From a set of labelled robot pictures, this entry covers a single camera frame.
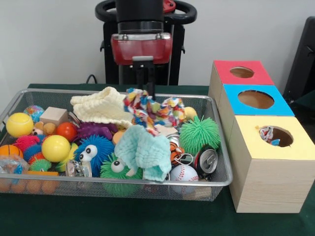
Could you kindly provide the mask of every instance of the green tablecloth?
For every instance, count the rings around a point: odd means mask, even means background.
[[[30,88],[102,90],[105,85]],[[116,86],[120,91],[126,87]],[[203,94],[206,86],[157,86]],[[212,202],[0,194],[0,235],[315,235],[315,187],[300,214],[236,213],[228,187]]]

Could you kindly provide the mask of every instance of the green fuzzy toy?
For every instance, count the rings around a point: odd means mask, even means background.
[[[183,124],[179,138],[181,147],[191,155],[196,155],[206,144],[217,149],[221,142],[217,123],[211,118],[200,121],[197,116]]]
[[[120,179],[142,179],[143,171],[138,168],[134,176],[126,176],[130,170],[128,166],[124,166],[117,157],[112,153],[108,155],[109,161],[104,161],[100,168],[101,178],[120,178]],[[141,185],[129,183],[104,183],[103,187],[108,193],[114,197],[127,197],[137,191]]]
[[[46,159],[38,159],[30,166],[30,171],[48,171],[51,168],[51,162]]]

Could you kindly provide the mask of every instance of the white wall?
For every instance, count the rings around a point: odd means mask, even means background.
[[[99,1],[0,1],[0,110],[29,83],[84,83],[91,73],[104,82]],[[208,85],[214,59],[256,59],[284,89],[314,0],[187,2],[198,19],[186,26],[181,85]]]

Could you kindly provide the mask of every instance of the wire mesh basket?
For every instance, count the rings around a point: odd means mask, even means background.
[[[95,93],[95,91],[26,89],[18,92],[0,115],[0,121],[2,123],[0,126],[0,146],[15,142],[15,139],[6,132],[3,124],[11,114],[23,112],[27,106],[31,105],[38,105],[44,109],[50,106],[72,111],[73,107],[70,104],[72,96],[89,95],[92,93]],[[211,117],[219,125],[221,146],[218,151],[218,165],[209,181],[154,182],[139,179],[125,180],[96,177],[67,177],[64,174],[57,177],[0,174],[0,192],[62,196],[213,201],[222,188],[232,182],[231,165],[215,101],[207,96],[177,94],[157,94],[156,100],[162,102],[170,96],[182,98],[185,106],[195,108],[199,118]]]

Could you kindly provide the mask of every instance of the baseball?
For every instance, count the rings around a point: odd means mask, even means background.
[[[199,177],[195,169],[188,165],[179,165],[170,173],[171,181],[198,181]],[[193,186],[172,186],[172,189],[182,195],[193,192]]]

